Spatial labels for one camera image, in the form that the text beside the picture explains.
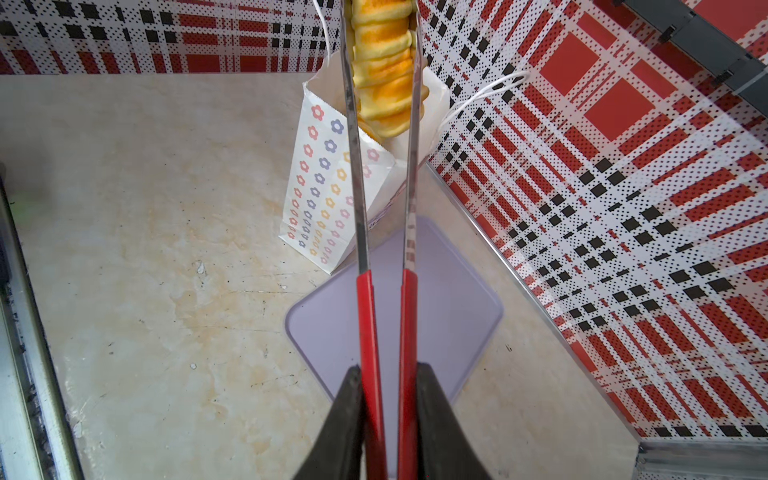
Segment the bag handle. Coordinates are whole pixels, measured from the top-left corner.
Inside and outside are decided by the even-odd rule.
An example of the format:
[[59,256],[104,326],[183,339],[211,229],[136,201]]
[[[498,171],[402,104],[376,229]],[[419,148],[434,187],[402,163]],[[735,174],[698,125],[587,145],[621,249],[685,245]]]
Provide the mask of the bag handle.
[[445,118],[442,119],[442,122],[437,127],[437,131],[438,132],[442,131],[444,126],[446,126],[451,120],[453,120],[456,115],[458,115],[459,113],[464,111],[464,109],[467,108],[469,106],[469,104],[471,104],[473,101],[480,100],[481,98],[487,98],[487,97],[490,97],[491,95],[502,93],[503,90],[501,88],[499,88],[498,90],[494,90],[494,91],[488,92],[488,90],[491,90],[496,85],[503,84],[505,81],[509,80],[510,78],[520,77],[518,80],[513,81],[512,84],[509,85],[509,87],[508,87],[508,89],[509,88],[514,88],[514,87],[517,87],[518,85],[520,85],[521,83],[523,83],[524,81],[527,81],[530,76],[531,76],[531,72],[528,71],[528,70],[514,71],[514,72],[512,72],[509,75],[505,75],[505,76],[499,78],[498,80],[493,81],[493,82],[487,84],[486,86],[484,86],[480,90],[476,91],[475,94],[472,95],[469,98],[469,100],[465,101],[463,104],[461,104],[458,107],[456,107],[453,110],[451,110],[445,116]]
[[328,25],[326,25],[326,16],[323,14],[323,11],[320,10],[320,5],[317,3],[317,0],[312,0],[313,5],[315,5],[315,11],[317,12],[317,16],[320,17],[320,24],[323,26],[323,36],[326,38],[326,57],[323,59],[323,64],[320,66],[320,68],[326,66],[326,62],[331,59],[331,41],[330,37],[328,36]]

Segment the stained countertop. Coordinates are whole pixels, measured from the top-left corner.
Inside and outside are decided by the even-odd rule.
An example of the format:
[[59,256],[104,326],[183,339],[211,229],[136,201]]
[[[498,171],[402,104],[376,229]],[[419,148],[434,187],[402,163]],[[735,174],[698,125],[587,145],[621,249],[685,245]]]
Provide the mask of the stained countertop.
[[[6,188],[86,478],[291,478],[330,402],[283,328],[328,280],[277,238],[307,74],[0,79]],[[494,478],[629,479],[637,442],[419,175],[505,317],[454,410]],[[402,226],[402,199],[372,232]]]

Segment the red and white checkered wall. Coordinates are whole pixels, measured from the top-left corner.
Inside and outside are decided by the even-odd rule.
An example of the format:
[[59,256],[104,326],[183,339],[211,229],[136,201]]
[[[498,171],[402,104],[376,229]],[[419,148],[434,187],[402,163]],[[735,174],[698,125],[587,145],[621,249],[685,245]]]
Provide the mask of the red and white checkered wall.
[[[85,1],[0,0],[0,72],[315,71],[324,55],[307,0]],[[686,3],[768,61],[768,2]],[[452,102],[531,71],[431,162],[627,421],[766,441],[768,121],[611,0],[420,4]]]

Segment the white paper bag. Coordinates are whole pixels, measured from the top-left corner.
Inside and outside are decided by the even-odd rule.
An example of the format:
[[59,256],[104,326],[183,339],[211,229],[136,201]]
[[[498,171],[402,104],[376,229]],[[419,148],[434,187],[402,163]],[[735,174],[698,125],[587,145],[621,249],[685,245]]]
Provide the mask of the white paper bag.
[[[449,110],[450,92],[424,69],[424,117],[419,124],[419,159],[437,144]],[[355,218],[349,171],[344,87],[339,52],[305,82],[296,145],[279,237],[331,273],[355,247]],[[376,143],[359,131],[369,228],[386,213],[406,180],[408,134]]]

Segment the tongs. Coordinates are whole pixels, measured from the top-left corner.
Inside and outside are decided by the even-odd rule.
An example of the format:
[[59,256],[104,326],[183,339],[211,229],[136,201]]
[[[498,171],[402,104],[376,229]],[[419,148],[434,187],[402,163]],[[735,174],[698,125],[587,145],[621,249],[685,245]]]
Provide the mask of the tongs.
[[[340,54],[344,78],[349,162],[351,170],[355,233],[357,241],[357,308],[360,331],[360,370],[366,406],[366,471],[369,480],[386,480],[386,445],[382,406],[379,344],[376,338],[376,308],[373,302],[373,280],[368,251],[368,219],[366,195],[362,180],[362,156],[357,122],[357,103],[353,84],[351,49],[347,32],[351,29],[351,5],[340,2],[341,18],[346,23],[340,30]],[[413,59],[411,125],[408,139],[406,175],[406,228],[403,244],[402,286],[400,288],[400,364],[398,411],[399,480],[413,480],[417,473],[418,423],[416,421],[416,297],[418,278],[416,260],[416,171],[419,165],[419,121],[422,90],[422,33],[420,15],[415,16],[416,55]]]

